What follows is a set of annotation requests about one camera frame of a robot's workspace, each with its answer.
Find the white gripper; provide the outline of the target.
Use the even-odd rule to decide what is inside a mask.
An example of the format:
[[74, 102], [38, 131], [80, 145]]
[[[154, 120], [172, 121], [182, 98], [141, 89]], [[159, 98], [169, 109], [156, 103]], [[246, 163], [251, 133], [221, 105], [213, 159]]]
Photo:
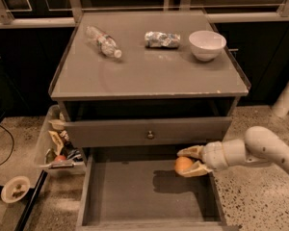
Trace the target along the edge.
[[214, 171], [221, 171], [228, 168], [225, 158], [223, 144], [220, 141], [209, 142], [205, 146], [193, 145], [177, 152], [178, 157], [191, 157], [202, 160], [196, 161], [189, 168], [183, 169], [179, 174], [183, 177], [199, 177]]

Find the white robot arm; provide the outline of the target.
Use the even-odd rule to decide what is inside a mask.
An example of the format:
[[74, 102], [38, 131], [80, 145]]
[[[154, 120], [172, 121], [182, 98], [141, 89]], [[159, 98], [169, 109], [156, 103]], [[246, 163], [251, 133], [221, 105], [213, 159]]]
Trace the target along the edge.
[[229, 167], [264, 167], [276, 164], [289, 175], [289, 145], [271, 130], [262, 126], [250, 127], [242, 139], [214, 141], [181, 149], [178, 157], [195, 161], [175, 171], [183, 177], [197, 177]]

